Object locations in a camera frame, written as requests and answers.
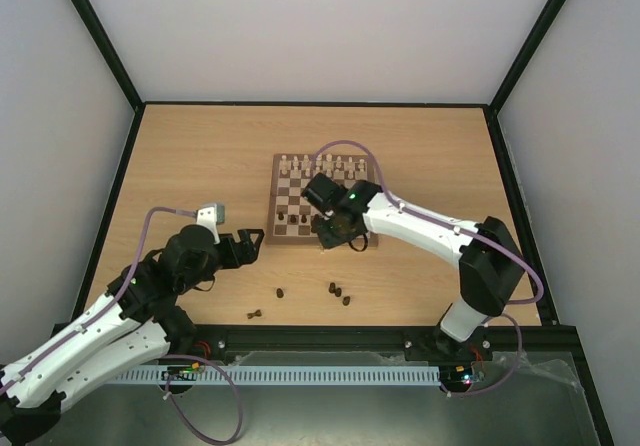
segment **white wall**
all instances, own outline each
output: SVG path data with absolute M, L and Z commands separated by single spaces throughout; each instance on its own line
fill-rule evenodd
M 0 363 L 69 319 L 132 111 L 69 0 L 0 0 Z
M 546 0 L 91 0 L 145 100 L 489 102 Z
M 563 322 L 638 444 L 640 0 L 569 0 L 501 114 Z

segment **black frame edge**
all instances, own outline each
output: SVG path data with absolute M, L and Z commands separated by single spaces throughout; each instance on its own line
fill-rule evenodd
M 250 326 L 198 325 L 198 340 L 213 347 L 212 359 L 229 363 L 236 354 L 252 351 L 370 351 L 401 354 L 410 360 L 404 342 L 416 336 L 431 336 L 434 326 Z M 571 354 L 593 425 L 602 446 L 613 438 L 600 404 L 593 378 L 574 326 L 521 326 L 526 351 L 568 352 Z M 512 326 L 491 326 L 484 330 L 493 351 L 515 351 L 518 341 Z M 223 350 L 216 345 L 224 341 Z M 444 365 L 431 362 L 432 365 Z
M 604 414 L 604 409 L 602 409 L 602 404 L 598 397 L 598 391 L 596 390 L 596 385 L 593 382 L 593 377 L 591 376 L 589 364 L 585 358 L 580 360 L 574 359 L 574 363 L 578 372 L 578 379 L 584 388 L 584 395 L 587 398 L 587 404 L 589 405 L 589 411 L 591 412 L 591 419 L 593 420 L 593 426 L 595 427 L 596 434 L 600 440 L 600 445 L 613 446 L 613 436 L 611 435 L 611 430 L 609 429 L 609 423 L 607 422 L 607 417 Z
M 538 49 L 538 46 L 542 43 L 547 31 L 549 31 L 549 28 L 556 19 L 556 16 L 558 16 L 558 13 L 565 2 L 566 0 L 547 0 L 544 8 L 542 8 L 542 11 L 538 16 L 538 19 L 534 23 L 533 28 L 531 28 L 527 39 L 525 39 L 522 44 L 513 64 L 502 81 L 502 84 L 498 88 L 493 101 L 491 101 L 491 108 L 496 112 L 499 113 L 507 102 L 509 95 L 518 83 L 520 76 L 522 76 L 522 73 L 529 64 L 529 61 L 531 61 L 531 58 Z
M 394 103 L 391 101 L 146 101 L 147 105 L 170 106 L 311 106 L 338 108 L 484 108 L 486 103 Z
M 520 191 L 520 186 L 513 169 L 509 149 L 507 148 L 507 143 L 504 139 L 500 122 L 498 121 L 498 114 L 491 107 L 486 107 L 484 108 L 484 115 L 500 176 L 502 177 L 507 202 L 509 203 L 509 209 L 511 210 L 511 216 L 516 228 L 516 234 L 520 242 L 522 255 L 529 265 L 536 270 L 545 287 L 544 296 L 536 303 L 538 314 L 540 315 L 540 322 L 543 326 L 556 325 L 559 322 L 558 313 L 553 302 L 552 294 L 549 291 L 547 277 L 533 236 L 533 230 L 531 229 L 531 223 L 529 222 L 529 215 L 524 204 L 522 192 Z
M 104 30 L 93 6 L 91 6 L 89 0 L 71 0 L 71 2 L 75 6 L 76 11 L 80 15 L 82 22 L 100 50 L 100 53 L 102 53 L 102 57 L 109 66 L 113 76 L 116 78 L 116 81 L 120 85 L 120 88 L 129 101 L 129 104 L 134 111 L 137 111 L 143 106 L 142 98 L 140 98 L 129 74 L 125 70 L 122 61 L 113 47 L 109 36 L 107 36 L 107 32 Z
M 142 104 L 142 106 L 136 110 L 133 116 L 131 128 L 129 129 L 129 135 L 127 136 L 124 149 L 122 150 L 122 156 L 120 157 L 120 162 L 118 163 L 116 175 L 113 178 L 113 185 L 111 186 L 107 204 L 105 205 L 104 213 L 102 214 L 102 220 L 100 221 L 98 234 L 96 235 L 96 240 L 93 244 L 91 255 L 89 256 L 89 262 L 87 263 L 84 278 L 82 279 L 82 285 L 80 286 L 80 290 L 78 291 L 76 304 L 73 307 L 71 321 L 73 321 L 83 313 L 84 308 L 87 304 L 87 298 L 89 297 L 89 292 L 91 291 L 91 284 L 93 283 L 93 278 L 98 268 L 98 262 L 100 261 L 100 255 L 102 254 L 104 242 L 107 239 L 107 232 L 109 231 L 109 226 L 111 225 L 111 218 L 113 217 L 113 212 L 116 209 L 116 203 L 118 202 L 118 196 L 120 195 L 120 189 L 122 188 L 122 183 L 127 172 L 129 159 L 131 158 L 131 153 L 133 152 L 133 147 L 136 143 L 138 131 L 140 130 L 140 123 L 142 122 L 144 111 L 145 105 Z

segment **wooden tabletop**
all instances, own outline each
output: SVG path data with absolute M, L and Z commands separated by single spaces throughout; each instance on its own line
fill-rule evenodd
M 149 105 L 87 304 L 131 263 L 151 207 L 196 210 L 219 201 L 226 205 L 220 232 L 266 229 L 273 155 L 315 151 L 336 139 L 369 147 L 401 198 L 462 219 L 498 217 L 515 237 L 481 109 Z M 145 251 L 163 247 L 188 222 L 157 214 Z M 191 291 L 178 301 L 195 323 L 434 325 L 459 297 L 456 270 L 388 236 L 364 253 L 263 244 L 256 263 L 216 277 L 210 292 Z M 332 281 L 351 297 L 349 306 L 328 293 Z M 523 279 L 514 298 L 531 294 Z M 262 317 L 248 320 L 256 309 Z M 508 311 L 523 325 L 540 324 L 534 305 Z

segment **chessboard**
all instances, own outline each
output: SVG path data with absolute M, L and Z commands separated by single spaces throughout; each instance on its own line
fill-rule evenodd
M 300 194 L 318 173 L 324 173 L 349 189 L 359 179 L 374 182 L 373 163 L 364 155 L 276 154 L 273 157 L 269 218 L 265 242 L 276 245 L 315 245 L 320 241 L 311 231 L 311 219 L 318 210 Z M 378 235 L 369 235 L 369 247 L 377 247 Z

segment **white robotic arm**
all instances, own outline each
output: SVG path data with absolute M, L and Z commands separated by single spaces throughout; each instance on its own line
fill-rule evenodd
M 377 184 L 361 180 L 347 190 L 322 173 L 309 182 L 302 196 L 322 213 L 311 224 L 325 248 L 368 233 L 384 234 L 429 251 L 458 269 L 461 297 L 438 325 L 440 331 L 457 343 L 469 339 L 488 317 L 502 313 L 522 277 L 523 270 L 511 260 L 488 250 L 471 236 L 460 234 L 464 229 L 486 235 L 519 254 L 504 223 L 495 218 L 475 223 L 443 216 L 403 200 L 398 200 L 401 206 L 398 208 Z M 451 227 L 408 214 L 403 211 L 405 208 Z
M 38 438 L 118 374 L 191 348 L 196 329 L 177 297 L 213 281 L 220 269 L 253 263 L 264 238 L 259 229 L 238 231 L 238 242 L 218 234 L 216 224 L 224 219 L 219 204 L 199 210 L 196 219 L 140 261 L 129 284 L 127 267 L 80 317 L 0 369 L 0 432 L 12 443 Z

